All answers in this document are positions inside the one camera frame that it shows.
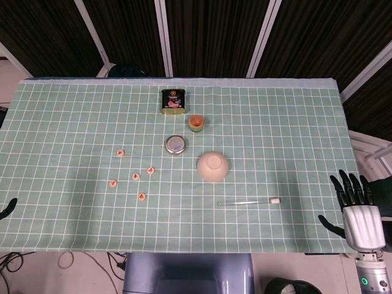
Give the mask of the white metal frame rack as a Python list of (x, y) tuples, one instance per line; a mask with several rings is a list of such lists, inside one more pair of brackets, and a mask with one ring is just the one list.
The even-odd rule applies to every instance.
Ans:
[(392, 141), (352, 130), (349, 136), (362, 175), (370, 181), (392, 176)]

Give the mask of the white partition frame bar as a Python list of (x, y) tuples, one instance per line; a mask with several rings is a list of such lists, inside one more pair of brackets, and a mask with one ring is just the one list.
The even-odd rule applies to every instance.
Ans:
[(172, 56), (170, 48), (170, 36), (168, 30), (167, 11), (165, 0), (154, 0), (157, 25), (159, 30), (160, 45), (166, 77), (173, 77)]
[(349, 100), (371, 77), (392, 59), (392, 40), (340, 93), (341, 102)]
[(102, 59), (103, 66), (100, 69), (99, 73), (97, 74), (97, 77), (99, 78), (104, 78), (107, 77), (109, 70), (111, 69), (111, 63), (109, 62), (109, 58), (107, 56), (107, 53), (105, 51), (105, 48), (100, 40), (100, 37), (96, 31), (96, 28), (92, 22), (91, 17), (89, 16), (89, 13), (86, 9), (86, 6), (83, 2), (83, 0), (73, 0), (93, 41), (94, 44), (99, 52), (99, 55)]
[(254, 78), (257, 72), (260, 60), (268, 42), (271, 30), (278, 15), (282, 0), (269, 0), (262, 27), (255, 44), (254, 52), (247, 70), (246, 78)]
[(7, 58), (15, 67), (21, 70), (28, 78), (32, 78), (31, 73), (24, 65), (0, 42), (0, 52)]

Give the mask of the beige upturned bowl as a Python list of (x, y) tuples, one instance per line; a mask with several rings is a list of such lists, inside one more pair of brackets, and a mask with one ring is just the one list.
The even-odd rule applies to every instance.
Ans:
[(197, 172), (206, 182), (220, 183), (228, 175), (229, 161), (219, 152), (204, 153), (197, 161)]

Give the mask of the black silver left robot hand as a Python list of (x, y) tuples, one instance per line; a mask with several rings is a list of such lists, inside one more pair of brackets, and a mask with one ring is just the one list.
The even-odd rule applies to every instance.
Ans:
[(9, 215), (12, 214), (12, 212), (14, 211), (16, 205), (17, 205), (17, 198), (13, 198), (11, 199), (11, 201), (9, 202), (9, 204), (0, 212), (0, 220), (3, 220), (5, 218), (7, 218)]

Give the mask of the glass test tube white stopper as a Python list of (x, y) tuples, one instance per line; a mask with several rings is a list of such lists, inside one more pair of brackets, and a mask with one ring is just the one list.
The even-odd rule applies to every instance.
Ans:
[(238, 205), (253, 205), (253, 204), (280, 204), (280, 198), (258, 198), (256, 200), (242, 200), (242, 201), (218, 201), (217, 206), (238, 206)]

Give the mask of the black waste bin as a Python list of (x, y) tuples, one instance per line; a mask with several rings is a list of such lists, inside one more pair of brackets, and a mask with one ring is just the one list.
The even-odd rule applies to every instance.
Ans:
[(301, 280), (274, 278), (266, 286), (264, 294), (322, 294), (314, 285)]

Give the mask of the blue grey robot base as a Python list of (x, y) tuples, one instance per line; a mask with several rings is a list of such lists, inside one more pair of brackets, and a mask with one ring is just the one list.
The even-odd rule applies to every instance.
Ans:
[(129, 253), (122, 294), (255, 294), (252, 257)]

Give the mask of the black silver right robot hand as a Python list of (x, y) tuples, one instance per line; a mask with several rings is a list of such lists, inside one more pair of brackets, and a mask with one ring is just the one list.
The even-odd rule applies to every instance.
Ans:
[(318, 219), (330, 232), (345, 239), (357, 252), (376, 252), (386, 245), (382, 217), (373, 199), (370, 183), (361, 175), (339, 170), (341, 181), (331, 175), (344, 226), (337, 227), (323, 215)]

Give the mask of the small orange jar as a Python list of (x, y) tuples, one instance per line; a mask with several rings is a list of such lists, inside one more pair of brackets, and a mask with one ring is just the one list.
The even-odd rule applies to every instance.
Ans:
[(192, 115), (188, 120), (188, 125), (192, 132), (201, 132), (205, 125), (204, 117), (201, 115)]

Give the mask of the black luncheon meat tin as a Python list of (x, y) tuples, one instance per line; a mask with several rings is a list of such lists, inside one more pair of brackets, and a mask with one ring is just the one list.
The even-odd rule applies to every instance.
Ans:
[(163, 89), (161, 112), (164, 115), (182, 115), (186, 112), (186, 91), (184, 89)]

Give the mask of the black chair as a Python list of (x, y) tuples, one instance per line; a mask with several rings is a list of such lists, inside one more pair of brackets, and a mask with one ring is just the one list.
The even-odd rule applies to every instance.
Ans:
[(117, 64), (108, 72), (108, 78), (138, 78), (147, 77), (145, 71), (139, 69), (135, 65)]

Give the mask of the round metal tin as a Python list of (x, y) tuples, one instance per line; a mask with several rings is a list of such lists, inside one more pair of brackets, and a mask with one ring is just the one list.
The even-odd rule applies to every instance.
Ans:
[(179, 155), (186, 149), (186, 141), (180, 135), (172, 135), (165, 142), (165, 149), (172, 155)]

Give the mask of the green checked tablecloth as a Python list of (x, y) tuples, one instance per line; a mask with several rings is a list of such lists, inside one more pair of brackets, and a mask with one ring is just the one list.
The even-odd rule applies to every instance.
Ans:
[[(162, 114), (163, 89), (185, 114)], [(229, 161), (220, 183), (197, 172), (207, 152)], [(0, 251), (347, 252), (318, 220), (342, 225), (339, 170), (358, 171), (331, 78), (23, 80), (0, 128), (0, 211), (18, 199)]]

